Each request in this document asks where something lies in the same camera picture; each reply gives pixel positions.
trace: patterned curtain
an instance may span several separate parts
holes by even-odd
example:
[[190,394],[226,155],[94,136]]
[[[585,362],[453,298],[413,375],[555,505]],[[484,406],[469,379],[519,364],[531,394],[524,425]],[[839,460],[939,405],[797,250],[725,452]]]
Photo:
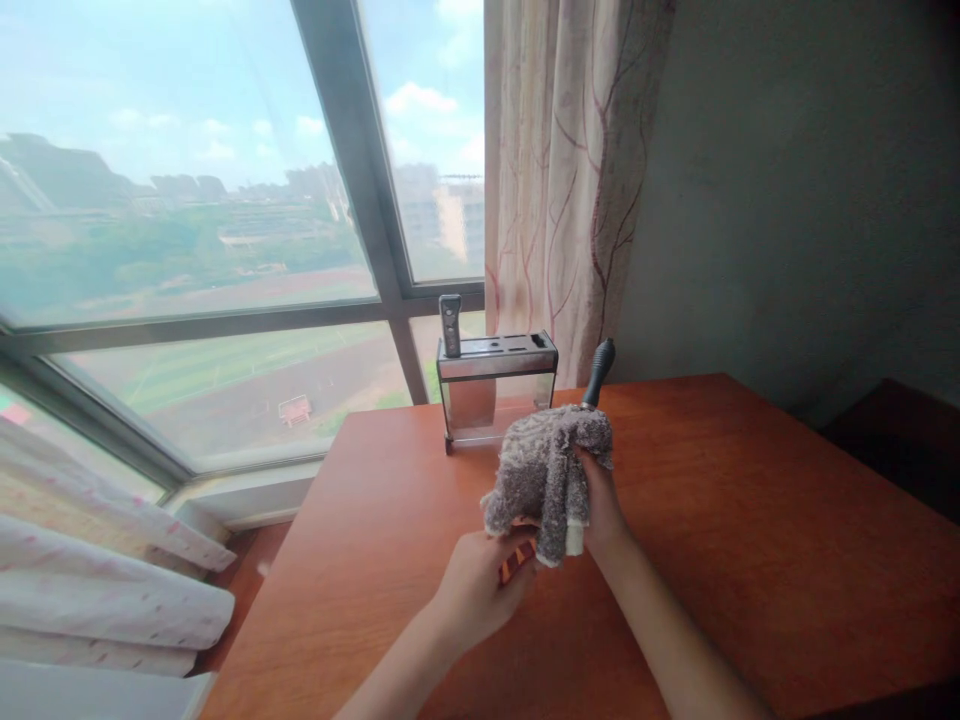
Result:
[[487,0],[487,332],[546,329],[558,387],[614,335],[672,0]]
[[[222,570],[232,552],[4,417],[0,479],[0,656],[182,676],[220,638],[233,596],[138,556]],[[108,541],[76,537],[71,514]]]

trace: hand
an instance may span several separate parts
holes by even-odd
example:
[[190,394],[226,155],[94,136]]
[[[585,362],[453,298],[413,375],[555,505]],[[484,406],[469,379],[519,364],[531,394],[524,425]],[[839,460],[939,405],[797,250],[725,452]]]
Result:
[[[486,640],[506,625],[539,569],[530,541],[536,528],[516,528],[491,538],[485,532],[464,535],[450,556],[440,587],[425,612],[459,653]],[[500,566],[520,549],[524,562],[500,582]]]
[[597,462],[593,453],[579,445],[574,445],[573,451],[583,465],[590,493],[590,525],[584,529],[583,541],[590,554],[596,556],[598,552],[605,552],[632,538],[633,534],[620,509],[613,475]]

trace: gray wall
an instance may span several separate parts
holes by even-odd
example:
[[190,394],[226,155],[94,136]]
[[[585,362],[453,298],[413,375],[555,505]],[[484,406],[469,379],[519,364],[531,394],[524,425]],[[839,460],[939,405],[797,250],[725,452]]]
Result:
[[909,5],[678,3],[613,380],[724,371],[822,422],[873,354],[922,372],[899,343],[960,271],[960,115]]

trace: wooden table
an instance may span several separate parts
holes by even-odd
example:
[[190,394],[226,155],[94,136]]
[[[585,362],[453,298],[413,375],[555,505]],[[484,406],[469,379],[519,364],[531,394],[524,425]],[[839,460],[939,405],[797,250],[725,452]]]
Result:
[[[558,393],[573,402],[577,392]],[[786,718],[960,674],[960,531],[729,377],[613,385],[623,508],[697,621]],[[351,415],[205,718],[325,718],[482,528],[494,451],[444,456],[440,408]],[[589,556],[542,572],[426,718],[667,717]]]

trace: knife handle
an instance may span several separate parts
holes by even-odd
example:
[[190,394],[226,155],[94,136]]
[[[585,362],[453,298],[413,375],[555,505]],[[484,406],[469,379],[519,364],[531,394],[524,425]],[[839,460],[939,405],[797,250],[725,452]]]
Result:
[[440,324],[447,357],[460,357],[460,296],[440,296]]
[[613,367],[613,361],[617,357],[617,349],[613,346],[613,338],[607,338],[597,351],[593,354],[593,370],[590,372],[590,384],[587,385],[587,392],[583,394],[583,402],[580,407],[586,407],[593,410],[600,402],[600,386],[603,385],[607,373]]

